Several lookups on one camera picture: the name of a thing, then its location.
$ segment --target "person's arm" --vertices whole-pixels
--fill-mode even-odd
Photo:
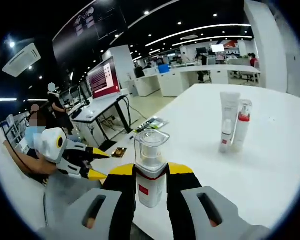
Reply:
[[[56,105],[55,103],[52,104],[52,108],[53,108],[53,110],[55,110],[55,111],[57,111],[57,112],[60,112],[60,113],[66,113],[66,112],[67,112],[66,109],[57,107],[57,105]]]
[[[17,152],[18,156],[22,159],[24,164],[20,161],[19,157],[15,154],[7,140],[3,142],[3,145],[8,150],[10,156],[14,162],[18,165],[20,170],[24,173],[36,173],[36,174],[47,174],[51,175],[57,170],[55,164],[48,162],[45,157],[41,154],[38,155],[39,159],[34,159],[24,153]]]

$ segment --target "ceiling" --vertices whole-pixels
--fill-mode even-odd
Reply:
[[[199,38],[215,37],[222,36],[225,31],[225,35],[253,36],[250,27],[214,27],[174,36],[145,47],[155,40],[194,28],[219,24],[249,24],[244,13],[244,0],[174,0],[169,5],[167,3],[171,3],[170,0],[98,1],[101,7],[114,5],[123,16],[122,22],[107,23],[108,25],[103,27],[111,30],[109,34],[98,41],[90,39],[85,50],[75,54],[70,52],[75,56],[72,56],[71,61],[65,58],[58,63],[54,56],[52,39],[72,17],[91,1],[80,0],[70,3],[65,0],[46,0],[36,1],[34,4],[33,1],[20,0],[9,2],[9,4],[0,3],[0,9],[4,10],[0,21],[2,22],[4,19],[5,22],[5,24],[0,24],[0,98],[18,99],[17,102],[0,102],[2,119],[6,118],[8,114],[15,115],[24,112],[33,104],[33,102],[23,102],[23,100],[46,99],[47,86],[51,82],[61,89],[69,87],[67,74],[70,72],[74,72],[72,84],[78,83],[87,72],[88,67],[93,68],[100,63],[101,51],[106,51],[111,47],[133,45],[130,50],[134,52],[132,58],[136,58],[148,57],[151,49],[177,48],[172,45],[182,42],[180,38],[193,34]],[[154,11],[164,4],[167,6]],[[145,11],[149,11],[150,14],[145,16]],[[9,41],[16,42],[15,51],[29,43],[35,43],[42,57],[33,65],[32,70],[26,70],[17,78],[1,71],[13,56],[12,49],[9,48]]]

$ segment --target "face mask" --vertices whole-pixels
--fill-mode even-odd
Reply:
[[[25,129],[25,140],[29,148],[35,148],[35,135],[40,135],[46,130],[45,126],[28,126]]]

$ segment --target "red screen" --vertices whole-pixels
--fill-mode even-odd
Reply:
[[[91,72],[89,72],[88,80],[90,82],[92,97],[94,99],[120,92],[113,57],[100,63]]]

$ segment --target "red label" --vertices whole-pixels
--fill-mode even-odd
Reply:
[[[140,190],[140,192],[142,192],[145,195],[149,196],[149,190],[146,189],[145,187],[141,186],[140,184],[139,184],[139,190]]]

